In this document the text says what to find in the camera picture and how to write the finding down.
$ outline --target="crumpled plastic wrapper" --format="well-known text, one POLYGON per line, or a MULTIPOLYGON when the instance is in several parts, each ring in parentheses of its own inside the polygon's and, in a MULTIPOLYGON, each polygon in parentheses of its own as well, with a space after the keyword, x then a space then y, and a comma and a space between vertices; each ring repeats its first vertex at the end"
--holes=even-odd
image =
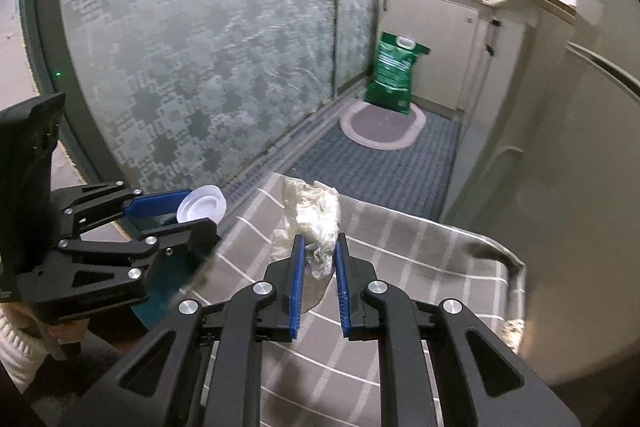
POLYGON ((305 236, 305 283, 302 312, 317 306, 334 274, 334 250, 340 227, 340 195, 318 181, 286 178, 284 217, 271 234, 271 262, 291 256, 297 233, 305 236))

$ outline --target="black device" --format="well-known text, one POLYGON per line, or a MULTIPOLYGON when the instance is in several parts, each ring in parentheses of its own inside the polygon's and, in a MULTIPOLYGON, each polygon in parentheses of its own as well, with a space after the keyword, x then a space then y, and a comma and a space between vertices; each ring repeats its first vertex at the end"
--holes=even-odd
MULTIPOLYGON (((189 190, 143 196, 123 181, 50 191, 64 94, 38 96, 0 112, 0 302, 23 301, 54 325, 147 297, 159 255, 208 254, 220 240, 209 219, 145 230, 128 242, 81 235, 124 216, 171 214, 189 190)), ((52 355, 57 345, 40 328, 52 355)))
MULTIPOLYGON (((261 344, 300 323, 304 238, 264 280, 226 302, 181 302, 82 397, 61 427, 257 427, 261 344), (207 366, 219 342, 213 370, 207 366), (206 406, 200 406, 204 386, 206 406)), ((436 427, 427 340, 445 427, 577 427, 571 411, 468 308, 410 299, 368 261, 335 250, 340 321, 350 341, 378 341, 383 427, 436 427)))

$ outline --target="plastic bag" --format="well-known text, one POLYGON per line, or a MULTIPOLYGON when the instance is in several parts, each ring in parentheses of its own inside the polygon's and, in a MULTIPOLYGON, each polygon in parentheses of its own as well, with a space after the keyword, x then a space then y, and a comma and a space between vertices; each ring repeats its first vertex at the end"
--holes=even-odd
POLYGON ((282 187, 284 217, 271 234, 271 261, 291 256, 293 238, 305 236, 305 283, 302 312, 317 306, 334 274, 335 241, 340 227, 340 196, 318 181, 285 178, 282 187))
POLYGON ((411 103, 411 68, 418 55, 430 49, 412 40, 382 33, 376 59, 376 77, 367 87, 365 102, 409 113, 411 103))

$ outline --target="human hand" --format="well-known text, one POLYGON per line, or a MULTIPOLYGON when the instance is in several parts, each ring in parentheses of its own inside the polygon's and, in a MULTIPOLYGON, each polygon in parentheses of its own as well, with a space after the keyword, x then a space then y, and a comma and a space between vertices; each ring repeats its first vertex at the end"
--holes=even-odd
MULTIPOLYGON (((30 306, 23 302, 2 303, 2 313, 14 327, 24 330, 27 334, 37 337, 40 335, 38 322, 30 306)), ((89 319, 73 321, 55 326, 47 326, 49 334, 59 344, 73 344, 82 341, 89 327, 89 319)))

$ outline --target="black handle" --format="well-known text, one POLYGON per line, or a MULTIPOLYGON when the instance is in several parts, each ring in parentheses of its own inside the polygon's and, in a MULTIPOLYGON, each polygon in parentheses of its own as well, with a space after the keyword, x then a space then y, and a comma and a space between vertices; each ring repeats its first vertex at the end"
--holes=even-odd
POLYGON ((501 25, 501 22, 500 22, 500 19, 492 19, 492 21, 489 24, 490 24, 490 27, 487 28, 486 35, 484 36, 484 47, 486 48, 489 55, 493 57, 495 55, 495 39, 497 37, 496 33, 497 33, 497 29, 501 25), (491 38, 488 38, 489 31, 491 31, 491 38))

